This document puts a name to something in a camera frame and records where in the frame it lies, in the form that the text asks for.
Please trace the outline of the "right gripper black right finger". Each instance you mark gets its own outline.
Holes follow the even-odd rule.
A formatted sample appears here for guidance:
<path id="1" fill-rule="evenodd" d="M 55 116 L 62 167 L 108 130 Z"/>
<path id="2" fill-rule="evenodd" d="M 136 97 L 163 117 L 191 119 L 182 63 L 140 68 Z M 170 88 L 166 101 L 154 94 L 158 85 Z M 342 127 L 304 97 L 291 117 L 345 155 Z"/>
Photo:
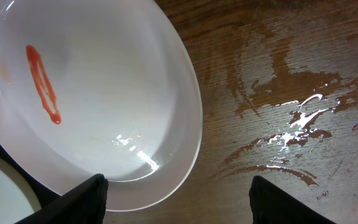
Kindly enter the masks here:
<path id="1" fill-rule="evenodd" d="M 259 175 L 249 198 L 253 224 L 334 224 Z"/>

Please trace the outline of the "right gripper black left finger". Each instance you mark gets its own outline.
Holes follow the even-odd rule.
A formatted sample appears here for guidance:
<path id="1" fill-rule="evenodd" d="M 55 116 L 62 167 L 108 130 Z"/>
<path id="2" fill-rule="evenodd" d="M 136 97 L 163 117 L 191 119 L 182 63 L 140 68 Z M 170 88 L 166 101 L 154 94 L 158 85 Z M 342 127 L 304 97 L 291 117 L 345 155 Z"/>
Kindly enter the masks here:
<path id="1" fill-rule="evenodd" d="M 102 224 L 109 182 L 96 174 L 17 224 Z"/>

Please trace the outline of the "white plate with yellow sauce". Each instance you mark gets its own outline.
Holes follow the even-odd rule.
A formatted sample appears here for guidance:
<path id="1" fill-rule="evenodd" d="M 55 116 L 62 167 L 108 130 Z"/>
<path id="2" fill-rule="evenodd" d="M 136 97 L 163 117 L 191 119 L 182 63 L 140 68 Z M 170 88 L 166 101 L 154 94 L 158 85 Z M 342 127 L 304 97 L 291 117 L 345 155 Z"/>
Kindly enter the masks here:
<path id="1" fill-rule="evenodd" d="M 0 158 L 0 224 L 13 224 L 41 209 L 29 183 Z"/>

